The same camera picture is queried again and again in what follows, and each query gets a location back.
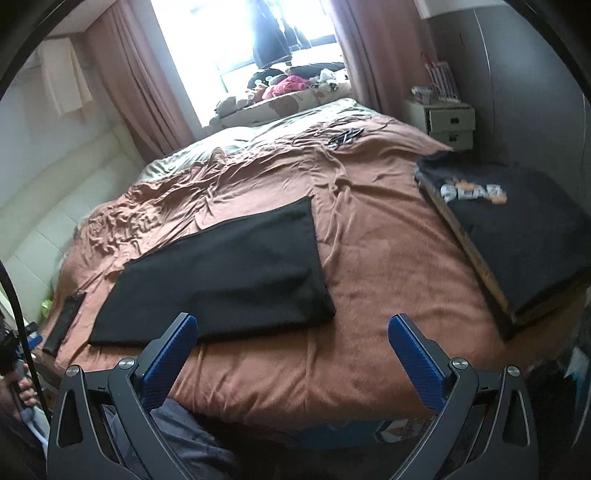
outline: white headboard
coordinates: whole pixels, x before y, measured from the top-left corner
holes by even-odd
[[[118,125],[45,169],[0,209],[0,259],[28,321],[39,321],[78,222],[121,195],[143,167]]]

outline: white wall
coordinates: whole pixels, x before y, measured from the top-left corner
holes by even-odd
[[[94,99],[88,121],[80,112],[58,116],[39,67],[21,72],[0,101],[0,206],[49,165],[121,121],[96,71],[80,62]]]
[[[421,18],[431,18],[466,8],[505,5],[503,0],[414,0]]]

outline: metal screw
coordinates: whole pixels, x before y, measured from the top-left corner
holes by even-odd
[[[517,367],[507,367],[507,373],[512,376],[512,377],[518,377],[519,376],[519,369]]]
[[[134,363],[135,360],[133,358],[122,358],[121,360],[119,360],[119,368],[121,370],[129,370],[132,366],[134,366]]]
[[[73,377],[80,372],[80,367],[78,365],[72,365],[71,367],[66,368],[66,375],[68,377]]]
[[[468,368],[469,364],[468,360],[457,357],[452,360],[452,365],[456,367],[458,370],[465,370],[466,368]]]

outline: wrinkled sheet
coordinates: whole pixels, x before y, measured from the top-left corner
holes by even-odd
[[[332,122],[351,115],[370,115],[373,110],[351,98],[337,100],[318,108],[276,120],[260,127],[232,127],[189,145],[169,157],[155,160],[139,175],[138,181],[158,180],[197,163],[204,163],[215,148],[227,155],[244,153],[250,148],[271,145],[278,138],[303,132],[315,124]]]
[[[332,136],[351,128],[365,130],[351,145],[328,149]],[[446,148],[390,117],[356,114],[231,157],[216,149],[206,163],[134,184],[98,208],[74,239],[44,336],[67,295],[87,296],[54,366],[99,370],[138,353],[87,344],[128,260],[306,195],[334,322],[195,348],[170,394],[185,408],[275,428],[427,416],[388,344],[388,320],[399,312],[449,356],[477,368],[525,369],[553,358],[567,345],[583,300],[501,339],[470,262],[413,178],[418,155]]]

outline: wall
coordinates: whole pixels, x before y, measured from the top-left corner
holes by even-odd
[[[87,121],[80,112],[58,116],[40,67],[21,72],[0,101],[0,206],[49,165],[121,121],[96,71],[78,52],[94,98]]]
[[[591,213],[591,107],[542,36],[506,5],[428,23],[476,109],[477,156],[544,171]]]
[[[503,0],[414,0],[421,18],[431,18],[466,8],[505,5]]]

